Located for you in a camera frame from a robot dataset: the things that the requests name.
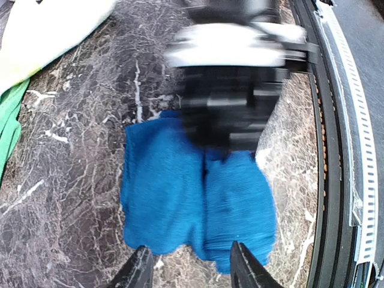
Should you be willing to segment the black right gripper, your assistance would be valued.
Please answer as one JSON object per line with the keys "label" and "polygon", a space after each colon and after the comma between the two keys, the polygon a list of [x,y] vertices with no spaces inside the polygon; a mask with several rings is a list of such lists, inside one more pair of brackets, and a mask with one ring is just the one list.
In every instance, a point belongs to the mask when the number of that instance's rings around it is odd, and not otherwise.
{"label": "black right gripper", "polygon": [[181,115],[197,146],[254,151],[281,96],[285,68],[184,68]]}

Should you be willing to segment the cream yellow cloth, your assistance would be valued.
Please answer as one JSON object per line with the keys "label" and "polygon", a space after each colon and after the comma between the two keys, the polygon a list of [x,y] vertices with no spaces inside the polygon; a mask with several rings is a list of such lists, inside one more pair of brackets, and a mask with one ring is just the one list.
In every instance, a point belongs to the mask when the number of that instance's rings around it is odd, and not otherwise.
{"label": "cream yellow cloth", "polygon": [[16,1],[1,41],[1,92],[81,43],[116,1]]}

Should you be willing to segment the royal blue towel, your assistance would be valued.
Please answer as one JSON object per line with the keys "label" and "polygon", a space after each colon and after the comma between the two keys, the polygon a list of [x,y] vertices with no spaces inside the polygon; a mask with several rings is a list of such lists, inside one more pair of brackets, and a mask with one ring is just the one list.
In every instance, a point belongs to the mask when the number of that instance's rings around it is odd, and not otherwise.
{"label": "royal blue towel", "polygon": [[251,152],[224,156],[194,146],[172,111],[125,132],[121,204],[129,247],[163,255],[189,245],[228,274],[238,241],[268,263],[277,229],[274,198]]}

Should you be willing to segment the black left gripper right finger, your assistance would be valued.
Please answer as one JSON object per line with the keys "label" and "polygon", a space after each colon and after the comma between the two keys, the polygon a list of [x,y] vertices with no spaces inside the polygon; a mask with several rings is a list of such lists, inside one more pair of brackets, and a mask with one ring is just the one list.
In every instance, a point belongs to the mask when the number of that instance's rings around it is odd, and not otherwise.
{"label": "black left gripper right finger", "polygon": [[237,241],[230,252],[230,277],[233,288],[283,288],[247,246]]}

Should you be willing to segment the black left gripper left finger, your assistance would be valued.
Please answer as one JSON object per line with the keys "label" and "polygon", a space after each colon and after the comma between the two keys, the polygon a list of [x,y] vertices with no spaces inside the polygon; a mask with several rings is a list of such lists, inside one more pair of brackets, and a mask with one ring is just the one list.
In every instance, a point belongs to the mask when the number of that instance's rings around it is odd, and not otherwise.
{"label": "black left gripper left finger", "polygon": [[107,288],[153,287],[154,258],[150,248],[141,245],[114,276]]}

